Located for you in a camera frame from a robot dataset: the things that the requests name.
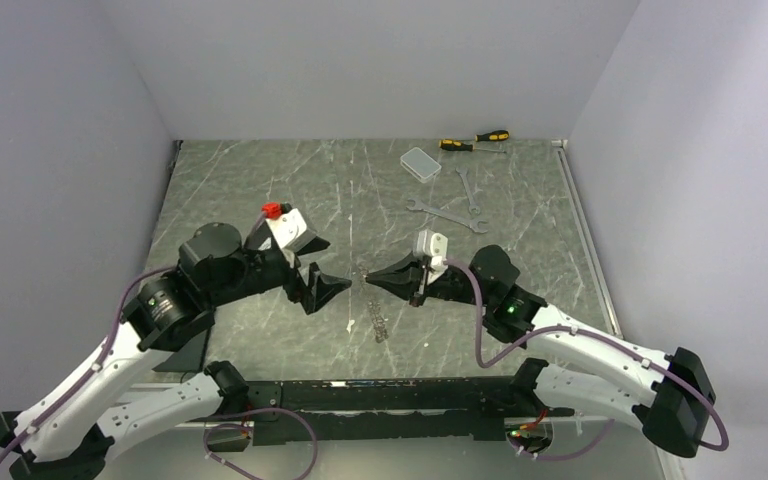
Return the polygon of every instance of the marble tabletop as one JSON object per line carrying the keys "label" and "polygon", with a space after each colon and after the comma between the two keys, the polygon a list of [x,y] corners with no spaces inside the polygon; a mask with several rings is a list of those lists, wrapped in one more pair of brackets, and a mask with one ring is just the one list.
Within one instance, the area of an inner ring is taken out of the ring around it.
{"label": "marble tabletop", "polygon": [[[437,140],[410,139],[184,142],[147,268],[174,263],[178,246],[205,223],[225,222],[245,233],[262,204],[290,202],[331,242],[302,261],[351,278],[351,289],[311,316],[280,289],[220,307],[208,362],[229,360],[249,380],[512,374],[525,352],[490,370],[476,365],[469,306],[429,299],[412,308],[363,282],[364,271],[403,258],[417,232],[430,228],[448,236],[449,254],[465,262],[484,245],[500,245],[522,272],[520,286],[609,331],[555,147],[547,140],[498,146],[507,153],[444,152]],[[413,147],[442,165],[427,184],[399,164]],[[469,216],[458,166],[469,168],[490,222],[486,234],[405,208],[417,197]],[[376,334],[376,323],[386,333]],[[500,348],[485,334],[485,358]]]}

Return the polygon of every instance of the white wall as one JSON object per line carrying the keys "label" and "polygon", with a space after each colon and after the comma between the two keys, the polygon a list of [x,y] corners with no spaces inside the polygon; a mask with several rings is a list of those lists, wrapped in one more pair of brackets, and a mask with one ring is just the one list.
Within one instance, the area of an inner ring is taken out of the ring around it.
{"label": "white wall", "polygon": [[108,22],[0,0],[0,411],[101,341],[148,250],[172,140]]}
{"label": "white wall", "polygon": [[103,3],[177,138],[566,138],[639,0]]}
{"label": "white wall", "polygon": [[570,146],[624,332],[719,395],[689,478],[768,478],[768,1],[642,2]]}

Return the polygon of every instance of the metal wrench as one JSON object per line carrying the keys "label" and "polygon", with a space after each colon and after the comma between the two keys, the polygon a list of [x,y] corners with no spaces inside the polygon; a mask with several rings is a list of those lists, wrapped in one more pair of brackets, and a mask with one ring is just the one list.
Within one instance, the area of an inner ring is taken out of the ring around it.
{"label": "metal wrench", "polygon": [[489,230],[487,230],[485,227],[481,226],[482,223],[487,223],[487,220],[484,220],[483,218],[464,218],[458,215],[455,215],[452,212],[447,212],[445,210],[440,210],[439,208],[429,207],[425,203],[423,203],[421,200],[417,200],[415,198],[409,198],[408,199],[408,210],[412,212],[425,212],[430,213],[431,215],[436,215],[438,217],[445,218],[446,220],[450,220],[455,223],[460,223],[461,225],[469,228],[475,233],[487,233]]}
{"label": "metal wrench", "polygon": [[469,173],[469,169],[466,167],[458,167],[455,169],[458,175],[461,176],[461,180],[464,182],[464,190],[466,190],[466,198],[469,200],[469,213],[478,215],[481,213],[481,207],[475,203],[475,197],[472,196],[472,189],[469,188],[469,180],[466,179],[466,174]]}

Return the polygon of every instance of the screwdriver handle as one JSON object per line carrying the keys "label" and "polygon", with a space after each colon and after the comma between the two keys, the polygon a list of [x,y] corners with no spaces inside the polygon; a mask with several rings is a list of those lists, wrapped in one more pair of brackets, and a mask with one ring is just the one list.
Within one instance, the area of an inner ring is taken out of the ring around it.
{"label": "screwdriver handle", "polygon": [[451,138],[444,138],[443,140],[440,140],[440,148],[450,152],[471,152],[474,147],[472,144],[459,142],[457,140],[452,140]]}
{"label": "screwdriver handle", "polygon": [[510,138],[511,134],[507,130],[494,130],[490,133],[482,133],[475,136],[476,142],[504,142]]}

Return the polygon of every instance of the red cap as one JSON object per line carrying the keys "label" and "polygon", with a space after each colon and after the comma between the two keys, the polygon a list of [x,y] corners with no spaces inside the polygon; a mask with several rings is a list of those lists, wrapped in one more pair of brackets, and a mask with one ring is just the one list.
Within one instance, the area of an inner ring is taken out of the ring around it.
{"label": "red cap", "polygon": [[260,207],[260,210],[266,212],[266,218],[270,220],[275,220],[284,214],[284,212],[281,210],[281,204],[275,202],[265,204],[264,206]]}

